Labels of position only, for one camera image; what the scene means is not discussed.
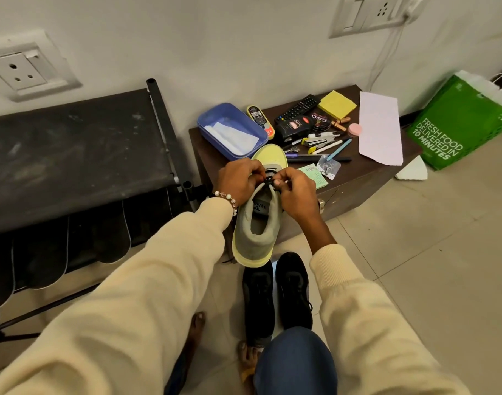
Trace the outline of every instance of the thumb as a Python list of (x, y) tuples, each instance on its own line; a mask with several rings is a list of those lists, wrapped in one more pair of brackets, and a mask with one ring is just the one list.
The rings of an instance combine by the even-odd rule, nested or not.
[(255, 188), (258, 184), (264, 181), (264, 178), (261, 174), (254, 173), (247, 179), (247, 181), (253, 186), (253, 188)]
[(289, 191), (289, 185), (280, 179), (275, 180), (275, 187), (281, 191), (281, 193), (284, 193), (286, 191)]

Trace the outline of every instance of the white wall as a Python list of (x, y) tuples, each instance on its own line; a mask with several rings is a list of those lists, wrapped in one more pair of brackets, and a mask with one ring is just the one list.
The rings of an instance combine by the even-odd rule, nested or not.
[[(328, 39), (338, 0), (286, 1), (0, 0), (0, 36), (45, 29), (83, 83), (24, 103), (0, 97), (0, 115), (142, 88), (154, 77), (188, 145), (197, 116), (223, 101), (266, 108), (366, 86), (391, 29)], [(502, 0), (431, 0), (373, 91), (410, 112), (459, 69), (502, 69)]]

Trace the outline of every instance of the sleeve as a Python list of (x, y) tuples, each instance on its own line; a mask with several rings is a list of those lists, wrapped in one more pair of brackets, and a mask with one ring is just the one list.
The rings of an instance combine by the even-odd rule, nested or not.
[(0, 374), (0, 394), (163, 393), (232, 215), (213, 198), (168, 222)]
[(386, 292), (363, 278), (342, 245), (321, 248), (310, 267), (339, 393), (469, 394), (432, 357)]

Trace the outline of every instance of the floor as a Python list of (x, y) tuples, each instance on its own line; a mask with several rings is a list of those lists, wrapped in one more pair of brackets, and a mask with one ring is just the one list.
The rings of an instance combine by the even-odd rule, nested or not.
[[(357, 209), (327, 222), (367, 279), (384, 287), (439, 362), (474, 394), (502, 395), (502, 135), (424, 182), (388, 182)], [(277, 245), (307, 264), (302, 236)], [(115, 265), (96, 263), (41, 291), (16, 294), (2, 320), (82, 289)], [(313, 330), (323, 339), (310, 272)], [(235, 346), (243, 338), (242, 267), (217, 264), (199, 310), (208, 323), (183, 393), (242, 393)], [(66, 306), (10, 327), (41, 330)], [(0, 345), (0, 368), (30, 341)]]

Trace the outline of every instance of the hand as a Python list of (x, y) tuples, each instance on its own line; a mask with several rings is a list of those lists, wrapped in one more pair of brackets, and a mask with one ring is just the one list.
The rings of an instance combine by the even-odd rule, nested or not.
[(274, 175), (273, 179), (275, 187), (281, 191), (282, 208), (299, 225), (320, 219), (316, 185), (305, 173), (287, 167)]
[(257, 185), (266, 179), (266, 169), (259, 160), (249, 158), (229, 162), (218, 172), (216, 191), (231, 194), (236, 206), (251, 198)]

